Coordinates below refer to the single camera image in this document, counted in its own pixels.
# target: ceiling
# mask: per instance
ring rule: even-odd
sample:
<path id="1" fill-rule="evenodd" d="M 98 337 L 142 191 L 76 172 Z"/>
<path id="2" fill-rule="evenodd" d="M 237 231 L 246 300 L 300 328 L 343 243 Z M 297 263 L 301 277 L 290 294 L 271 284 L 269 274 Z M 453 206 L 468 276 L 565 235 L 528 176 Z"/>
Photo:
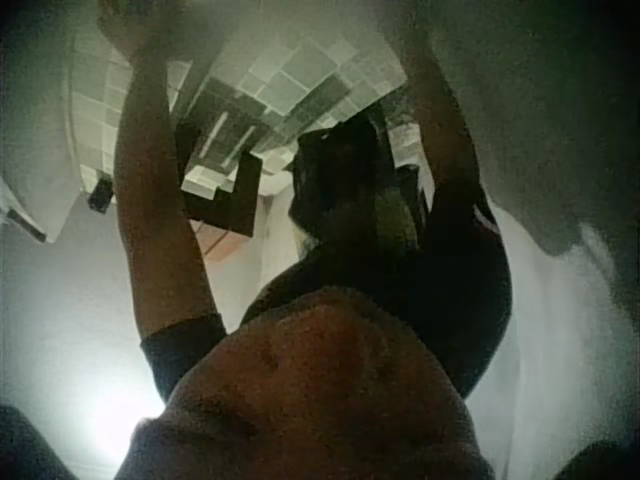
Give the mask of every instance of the ceiling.
<path id="1" fill-rule="evenodd" d="M 291 183 L 286 168 L 300 134 L 330 128 L 406 81 L 395 55 L 373 32 L 355 35 L 309 17 L 265 18 L 264 11 L 247 15 L 221 49 L 212 42 L 211 52 L 217 53 L 208 64 L 169 63 L 174 120 L 194 123 L 201 132 L 186 191 L 213 198 L 217 188 L 231 189 L 239 154 L 250 150 L 264 161 L 260 194 L 275 195 Z M 100 176 L 113 174 L 131 76 L 127 62 L 93 23 L 77 28 L 70 115 L 89 192 Z"/>

